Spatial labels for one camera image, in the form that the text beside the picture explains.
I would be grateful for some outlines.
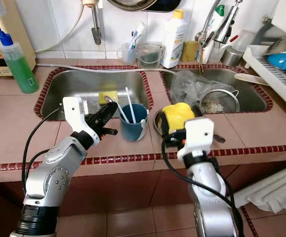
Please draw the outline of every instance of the green dish soap bottle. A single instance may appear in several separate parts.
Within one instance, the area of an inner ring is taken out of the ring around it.
[[[31,71],[23,50],[18,42],[13,42],[9,34],[0,32],[0,51],[13,74],[21,91],[26,94],[34,93],[39,89],[36,78]]]

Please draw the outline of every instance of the tiled countertop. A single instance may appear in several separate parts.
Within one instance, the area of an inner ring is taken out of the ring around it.
[[[41,63],[70,65],[122,65],[119,60],[44,59]],[[55,68],[36,67],[35,76],[40,90]],[[153,127],[154,114],[170,102],[158,72],[146,72],[154,105],[149,113],[149,130],[139,142],[127,142],[121,133],[106,136],[98,146],[88,151],[86,165],[76,175],[137,172],[164,169],[160,159],[161,137]],[[209,115],[215,133],[226,139],[214,142],[213,155],[221,165],[286,160],[286,103],[270,88],[262,87],[273,101],[273,108],[261,113]],[[40,90],[24,95],[13,78],[0,78],[0,181],[20,180],[20,163],[26,139],[40,121],[33,113]],[[107,127],[120,130],[118,119],[111,119]],[[34,135],[28,159],[37,152],[52,147],[72,132],[66,122],[46,122]],[[176,168],[183,163],[173,159]]]

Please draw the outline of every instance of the mesh strainer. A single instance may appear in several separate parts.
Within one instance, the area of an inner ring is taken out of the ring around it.
[[[204,114],[238,112],[240,110],[240,104],[236,98],[238,93],[238,90],[233,92],[223,89],[210,90],[200,99],[200,110]]]

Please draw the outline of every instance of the double sink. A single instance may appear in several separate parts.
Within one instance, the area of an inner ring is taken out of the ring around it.
[[[241,112],[261,112],[266,109],[265,101],[252,88],[248,82],[234,78],[236,72],[229,69],[205,69],[204,77],[229,84],[239,90],[237,96]],[[163,73],[166,88],[170,90],[174,75]],[[41,115],[45,117],[62,102],[65,96],[80,96],[87,101],[88,111],[92,114],[100,109],[99,93],[117,91],[121,106],[128,104],[125,87],[128,87],[131,101],[148,107],[147,93],[144,79],[139,72],[123,73],[95,73],[86,71],[69,70],[56,74],[49,86],[49,90],[41,107]],[[64,120],[64,114],[55,113],[50,119]]]

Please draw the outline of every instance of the towel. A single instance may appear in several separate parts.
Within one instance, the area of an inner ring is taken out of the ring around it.
[[[234,199],[236,207],[251,202],[264,211],[286,209],[286,169],[236,192]]]

